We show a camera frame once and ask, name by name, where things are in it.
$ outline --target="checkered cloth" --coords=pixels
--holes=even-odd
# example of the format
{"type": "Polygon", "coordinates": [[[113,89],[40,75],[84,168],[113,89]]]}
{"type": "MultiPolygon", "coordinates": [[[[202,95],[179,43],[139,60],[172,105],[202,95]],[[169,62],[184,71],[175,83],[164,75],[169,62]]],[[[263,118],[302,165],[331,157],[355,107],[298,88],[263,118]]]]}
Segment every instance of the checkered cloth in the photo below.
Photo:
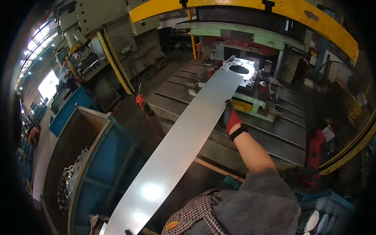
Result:
{"type": "Polygon", "coordinates": [[[227,232],[220,226],[215,218],[212,208],[211,196],[220,189],[208,190],[193,198],[184,207],[174,213],[167,221],[166,225],[178,221],[178,225],[173,228],[163,228],[161,235],[180,235],[189,230],[196,222],[203,219],[215,235],[227,235],[227,232]]]}

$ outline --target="floor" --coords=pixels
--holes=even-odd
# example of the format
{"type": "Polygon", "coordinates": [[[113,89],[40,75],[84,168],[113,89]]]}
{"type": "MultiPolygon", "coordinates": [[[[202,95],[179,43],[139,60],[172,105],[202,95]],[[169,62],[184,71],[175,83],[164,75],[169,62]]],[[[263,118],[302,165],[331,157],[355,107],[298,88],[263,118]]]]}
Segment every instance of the floor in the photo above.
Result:
{"type": "Polygon", "coordinates": [[[34,150],[33,160],[33,198],[37,201],[41,201],[41,195],[43,195],[44,179],[47,172],[48,163],[55,148],[55,144],[58,138],[50,132],[48,126],[50,125],[50,116],[54,115],[48,108],[44,114],[41,122],[41,133],[39,135],[39,142],[34,150]]]}

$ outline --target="red glove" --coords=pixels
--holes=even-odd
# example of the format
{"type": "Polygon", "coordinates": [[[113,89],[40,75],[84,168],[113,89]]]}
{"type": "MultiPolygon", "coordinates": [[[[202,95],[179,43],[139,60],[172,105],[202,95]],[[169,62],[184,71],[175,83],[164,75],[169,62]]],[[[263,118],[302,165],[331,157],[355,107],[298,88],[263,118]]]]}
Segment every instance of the red glove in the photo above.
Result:
{"type": "Polygon", "coordinates": [[[234,105],[232,103],[232,99],[226,100],[226,108],[222,114],[223,117],[223,125],[226,127],[226,134],[229,134],[230,129],[237,123],[242,123],[239,118],[234,105]]]}

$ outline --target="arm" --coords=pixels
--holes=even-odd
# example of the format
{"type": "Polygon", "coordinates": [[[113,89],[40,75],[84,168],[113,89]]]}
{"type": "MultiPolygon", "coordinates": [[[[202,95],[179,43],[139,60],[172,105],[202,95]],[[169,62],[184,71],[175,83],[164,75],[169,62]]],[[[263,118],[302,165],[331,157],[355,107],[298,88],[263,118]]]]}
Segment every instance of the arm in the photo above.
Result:
{"type": "MultiPolygon", "coordinates": [[[[240,127],[240,123],[235,124],[229,131],[231,135],[240,127]]],[[[243,132],[234,139],[234,143],[239,150],[240,156],[248,170],[258,173],[267,168],[276,169],[273,160],[265,149],[248,132],[243,132]]]]}
{"type": "MultiPolygon", "coordinates": [[[[233,107],[232,100],[226,101],[223,121],[226,125],[226,133],[228,135],[236,131],[242,123],[233,107]]],[[[239,150],[244,164],[251,172],[258,173],[268,168],[276,169],[269,154],[249,133],[243,132],[239,134],[234,139],[234,143],[239,150]]]]}

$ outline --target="red cable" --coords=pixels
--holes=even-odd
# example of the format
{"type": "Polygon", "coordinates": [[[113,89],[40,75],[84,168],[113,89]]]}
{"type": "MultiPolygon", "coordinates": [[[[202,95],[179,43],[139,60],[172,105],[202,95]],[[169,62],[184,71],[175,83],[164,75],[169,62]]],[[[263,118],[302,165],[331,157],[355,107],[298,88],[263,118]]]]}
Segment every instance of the red cable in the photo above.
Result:
{"type": "Polygon", "coordinates": [[[162,141],[162,138],[159,136],[158,132],[154,129],[154,126],[153,126],[152,122],[150,121],[149,116],[147,114],[145,114],[145,116],[149,120],[149,123],[152,126],[152,129],[153,129],[154,133],[158,136],[159,140],[162,141]]]}
{"type": "MultiPolygon", "coordinates": [[[[136,97],[136,103],[140,106],[140,108],[141,108],[141,110],[144,112],[144,106],[143,106],[143,103],[145,102],[145,100],[144,100],[144,98],[142,97],[142,95],[138,95],[137,97],[136,97]]],[[[162,141],[162,138],[159,136],[159,134],[158,134],[158,132],[154,129],[154,126],[153,126],[153,124],[152,124],[152,122],[150,121],[150,119],[149,119],[149,116],[147,115],[147,113],[145,113],[145,116],[146,116],[146,118],[149,120],[149,123],[150,123],[150,125],[152,126],[152,129],[153,129],[153,131],[154,131],[154,133],[158,136],[158,138],[159,138],[159,140],[161,140],[162,141]]]]}

